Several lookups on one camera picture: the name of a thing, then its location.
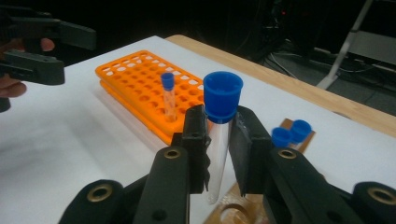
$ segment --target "tabletop surface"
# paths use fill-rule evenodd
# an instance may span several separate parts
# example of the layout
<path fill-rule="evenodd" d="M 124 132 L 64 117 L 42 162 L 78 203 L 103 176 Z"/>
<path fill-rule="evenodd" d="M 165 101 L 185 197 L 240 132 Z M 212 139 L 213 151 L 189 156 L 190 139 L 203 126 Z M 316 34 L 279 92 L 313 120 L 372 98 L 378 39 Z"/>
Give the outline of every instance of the tabletop surface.
<path fill-rule="evenodd" d="M 27 83 L 28 92 L 11 100 L 11 109 L 0 114 L 2 223 L 56 223 L 87 184 L 113 179 L 126 186 L 149 172 L 165 143 L 108 95 L 94 73 L 97 66 L 141 49 L 200 78 L 220 70 L 236 73 L 244 81 L 240 105 L 252 109 L 269 132 L 284 118 L 310 122 L 316 135 L 305 156 L 336 187 L 352 191 L 358 182 L 377 181 L 396 188 L 391 134 L 171 41 L 153 36 L 68 66 L 64 85 Z M 228 157 L 220 195 L 234 182 Z M 202 195 L 191 195 L 191 223 L 202 223 L 214 206 Z"/>

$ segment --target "human hand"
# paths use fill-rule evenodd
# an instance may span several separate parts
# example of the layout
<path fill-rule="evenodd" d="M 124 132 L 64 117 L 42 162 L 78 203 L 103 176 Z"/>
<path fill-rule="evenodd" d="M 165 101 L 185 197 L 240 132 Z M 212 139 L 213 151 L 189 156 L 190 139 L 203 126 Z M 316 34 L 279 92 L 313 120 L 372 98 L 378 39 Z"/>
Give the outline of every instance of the human hand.
<path fill-rule="evenodd" d="M 47 38 L 41 39 L 41 48 L 43 51 L 51 51 L 55 48 L 55 44 L 52 40 Z M 4 60 L 4 52 L 9 49 L 19 49 L 24 50 L 23 43 L 21 39 L 12 39 L 7 43 L 0 43 L 0 60 Z M 5 74 L 0 77 L 0 97 L 18 97 L 26 92 L 26 85 L 20 80 L 9 77 Z"/>

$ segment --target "test tube rack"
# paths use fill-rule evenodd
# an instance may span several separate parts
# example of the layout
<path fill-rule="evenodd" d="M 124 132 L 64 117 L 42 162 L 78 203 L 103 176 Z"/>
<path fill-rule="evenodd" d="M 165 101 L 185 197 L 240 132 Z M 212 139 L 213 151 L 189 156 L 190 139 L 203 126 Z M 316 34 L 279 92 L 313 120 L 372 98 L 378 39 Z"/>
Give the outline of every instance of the test tube rack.
<path fill-rule="evenodd" d="M 188 108 L 204 103 L 203 81 L 147 50 L 140 50 L 95 69 L 101 86 L 170 145 L 174 133 L 182 133 Z M 176 121 L 164 113 L 161 74 L 175 75 Z"/>

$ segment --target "test tube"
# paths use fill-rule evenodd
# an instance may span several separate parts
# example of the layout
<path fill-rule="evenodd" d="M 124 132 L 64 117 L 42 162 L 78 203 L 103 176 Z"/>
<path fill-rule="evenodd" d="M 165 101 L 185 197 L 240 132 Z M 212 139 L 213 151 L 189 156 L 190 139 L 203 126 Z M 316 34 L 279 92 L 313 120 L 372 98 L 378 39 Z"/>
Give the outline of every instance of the test tube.
<path fill-rule="evenodd" d="M 211 139 L 206 154 L 210 159 L 210 174 L 206 201 L 216 203 L 227 158 L 231 120 L 239 104 L 242 79 L 229 72 L 214 72 L 204 78 L 205 112 Z"/>
<path fill-rule="evenodd" d="M 163 83 L 163 104 L 166 121 L 174 122 L 176 120 L 175 76 L 173 73 L 163 73 L 161 81 Z"/>

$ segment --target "blue vial cap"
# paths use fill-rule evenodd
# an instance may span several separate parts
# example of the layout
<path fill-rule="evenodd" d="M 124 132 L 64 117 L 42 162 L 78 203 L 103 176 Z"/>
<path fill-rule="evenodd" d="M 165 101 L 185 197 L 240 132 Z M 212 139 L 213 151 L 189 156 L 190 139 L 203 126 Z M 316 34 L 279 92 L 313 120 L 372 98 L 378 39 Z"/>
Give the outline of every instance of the blue vial cap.
<path fill-rule="evenodd" d="M 295 120 L 290 128 L 292 134 L 292 141 L 294 143 L 301 143 L 312 132 L 311 125 L 302 119 Z"/>
<path fill-rule="evenodd" d="M 271 141 L 275 147 L 287 147 L 291 139 L 292 134 L 288 129 L 278 127 L 272 130 Z"/>
<path fill-rule="evenodd" d="M 227 123 L 236 113 L 244 85 L 242 78 L 230 72 L 214 72 L 204 77 L 204 103 L 207 118 Z"/>
<path fill-rule="evenodd" d="M 163 89 L 171 91 L 175 87 L 175 75 L 173 73 L 163 73 L 161 75 L 161 82 L 163 83 Z"/>

